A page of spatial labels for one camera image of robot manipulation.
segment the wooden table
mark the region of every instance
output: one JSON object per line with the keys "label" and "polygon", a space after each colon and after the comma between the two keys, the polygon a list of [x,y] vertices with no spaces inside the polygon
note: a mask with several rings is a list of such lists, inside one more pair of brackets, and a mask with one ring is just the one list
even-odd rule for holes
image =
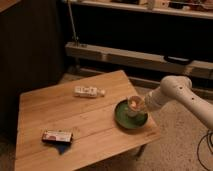
{"label": "wooden table", "polygon": [[[76,85],[106,90],[96,99],[73,96]],[[128,96],[137,95],[123,71],[89,77],[23,93],[20,97],[16,171],[70,171],[101,161],[159,138],[159,129],[149,115],[135,130],[121,129],[114,108]],[[59,155],[41,141],[45,130],[74,134],[71,149]]]}

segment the tiled floor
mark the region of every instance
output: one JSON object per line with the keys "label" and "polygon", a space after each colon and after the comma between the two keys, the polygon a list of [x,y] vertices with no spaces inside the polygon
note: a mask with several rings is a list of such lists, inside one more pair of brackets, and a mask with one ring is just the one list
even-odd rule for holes
{"label": "tiled floor", "polygon": [[[60,83],[79,79],[81,77],[65,74]],[[136,87],[139,94],[150,89]],[[120,154],[110,159],[98,162],[81,169],[81,171],[202,171],[197,160],[197,146],[206,133],[203,126],[184,106],[171,101],[152,116],[162,132],[162,138],[146,146],[142,156],[136,158],[138,149]],[[7,140],[0,138],[0,171],[14,169],[15,147]],[[206,142],[200,147],[200,158],[213,170],[212,155]]]}

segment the green plate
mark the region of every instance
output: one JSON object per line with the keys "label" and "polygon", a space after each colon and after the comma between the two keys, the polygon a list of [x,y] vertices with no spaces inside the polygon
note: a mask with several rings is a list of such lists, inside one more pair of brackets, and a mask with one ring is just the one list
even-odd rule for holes
{"label": "green plate", "polygon": [[115,107],[115,120],[119,125],[127,129],[136,129],[144,125],[148,119],[148,114],[140,112],[135,117],[127,115],[128,104],[127,100],[123,100]]}

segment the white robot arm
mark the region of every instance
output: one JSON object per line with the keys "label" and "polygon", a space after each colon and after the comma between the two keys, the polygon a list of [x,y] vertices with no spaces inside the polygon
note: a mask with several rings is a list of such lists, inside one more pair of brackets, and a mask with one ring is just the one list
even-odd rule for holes
{"label": "white robot arm", "polygon": [[192,82],[185,76],[166,76],[160,86],[145,96],[148,108],[161,108],[175,99],[191,111],[207,128],[213,131],[213,105],[191,91]]}

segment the shelf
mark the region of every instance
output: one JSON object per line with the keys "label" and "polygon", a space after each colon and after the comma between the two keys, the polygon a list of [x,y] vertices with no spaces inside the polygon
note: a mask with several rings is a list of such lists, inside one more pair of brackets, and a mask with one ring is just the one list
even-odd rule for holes
{"label": "shelf", "polygon": [[168,14],[175,16],[184,16],[184,17],[195,17],[203,19],[213,19],[213,10],[212,11],[194,11],[185,9],[174,9],[168,7],[170,1],[168,0],[156,0],[154,8],[148,9],[147,1],[142,3],[142,0],[139,4],[128,4],[128,3],[116,3],[110,2],[109,0],[70,0],[72,4],[78,5],[87,5],[87,6],[97,6],[111,9],[120,9],[120,10],[130,10],[138,12],[149,12],[149,13],[159,13],[159,14]]}

